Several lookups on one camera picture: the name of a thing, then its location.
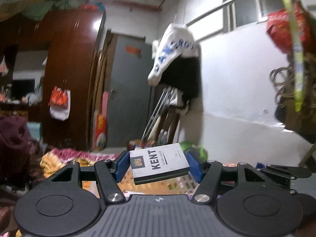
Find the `white Kent cigarette box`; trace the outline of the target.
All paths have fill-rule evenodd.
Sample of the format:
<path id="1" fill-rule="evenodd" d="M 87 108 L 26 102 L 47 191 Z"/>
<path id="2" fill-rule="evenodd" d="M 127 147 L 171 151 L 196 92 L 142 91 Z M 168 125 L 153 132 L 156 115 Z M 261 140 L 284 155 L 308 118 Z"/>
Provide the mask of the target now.
<path id="1" fill-rule="evenodd" d="M 130 151 L 135 185 L 185 176 L 189 163 L 179 143 Z"/>

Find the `grey metal door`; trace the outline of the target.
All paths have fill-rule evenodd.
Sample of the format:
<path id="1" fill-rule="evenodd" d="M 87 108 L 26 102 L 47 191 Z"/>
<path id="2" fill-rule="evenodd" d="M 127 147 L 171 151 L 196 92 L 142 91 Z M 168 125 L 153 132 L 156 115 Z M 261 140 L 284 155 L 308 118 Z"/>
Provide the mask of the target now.
<path id="1" fill-rule="evenodd" d="M 110 74 L 107 108 L 107 147 L 125 147 L 141 139 L 148 121 L 153 67 L 151 46 L 142 40 L 118 36 Z"/>

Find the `orange white plastic bag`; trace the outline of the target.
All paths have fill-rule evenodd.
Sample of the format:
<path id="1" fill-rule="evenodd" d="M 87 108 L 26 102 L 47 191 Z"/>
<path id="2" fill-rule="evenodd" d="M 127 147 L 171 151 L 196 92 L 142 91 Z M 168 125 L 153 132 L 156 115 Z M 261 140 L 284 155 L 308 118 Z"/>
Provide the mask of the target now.
<path id="1" fill-rule="evenodd" d="M 55 86 L 49 100 L 49 112 L 52 118 L 65 121 L 69 118 L 71 91 Z"/>

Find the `maroon clothes pile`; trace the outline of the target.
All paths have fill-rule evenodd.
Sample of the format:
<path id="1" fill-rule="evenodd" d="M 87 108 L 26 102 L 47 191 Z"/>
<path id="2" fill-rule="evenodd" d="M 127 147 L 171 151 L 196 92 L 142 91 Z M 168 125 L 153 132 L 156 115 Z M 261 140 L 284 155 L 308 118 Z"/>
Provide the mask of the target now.
<path id="1" fill-rule="evenodd" d="M 45 179 L 43 150 L 31 137 L 25 117 L 1 115 L 1 185 L 33 189 Z"/>

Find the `white black hanging jacket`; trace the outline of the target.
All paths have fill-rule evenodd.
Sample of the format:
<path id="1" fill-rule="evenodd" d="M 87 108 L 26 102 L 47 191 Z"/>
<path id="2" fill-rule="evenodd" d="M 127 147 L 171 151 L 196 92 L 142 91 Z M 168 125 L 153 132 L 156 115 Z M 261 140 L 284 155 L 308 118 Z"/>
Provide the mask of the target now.
<path id="1" fill-rule="evenodd" d="M 147 80 L 151 86 L 166 85 L 177 89 L 176 105 L 180 108 L 185 108 L 190 100 L 199 96 L 199 51 L 186 25 L 169 24 Z"/>

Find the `dark red wooden wardrobe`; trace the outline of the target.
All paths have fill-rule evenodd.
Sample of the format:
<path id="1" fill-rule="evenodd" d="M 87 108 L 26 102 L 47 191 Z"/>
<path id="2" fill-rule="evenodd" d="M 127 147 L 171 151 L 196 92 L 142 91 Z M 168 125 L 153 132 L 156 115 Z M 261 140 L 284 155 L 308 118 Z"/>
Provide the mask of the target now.
<path id="1" fill-rule="evenodd" d="M 1 22 L 1 52 L 48 49 L 41 123 L 43 140 L 49 145 L 70 141 L 78 150 L 89 147 L 95 60 L 105 18 L 105 11 L 76 9 L 51 10 L 40 22 L 20 13 Z M 49 112 L 54 87 L 71 92 L 70 115 L 65 121 L 54 119 Z"/>

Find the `red hanging plastic bag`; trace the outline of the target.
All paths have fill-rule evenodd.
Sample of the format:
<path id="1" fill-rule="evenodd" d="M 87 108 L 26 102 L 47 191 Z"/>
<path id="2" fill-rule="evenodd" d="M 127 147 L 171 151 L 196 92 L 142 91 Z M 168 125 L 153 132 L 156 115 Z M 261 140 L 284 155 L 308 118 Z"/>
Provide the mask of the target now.
<path id="1" fill-rule="evenodd" d="M 302 8 L 300 3 L 295 2 L 295 17 L 298 24 L 300 39 L 304 52 L 315 52 L 315 35 L 312 31 L 312 17 Z M 283 54 L 292 53 L 292 37 L 290 32 L 289 18 L 285 9 L 270 13 L 267 16 L 266 32 L 274 45 Z"/>

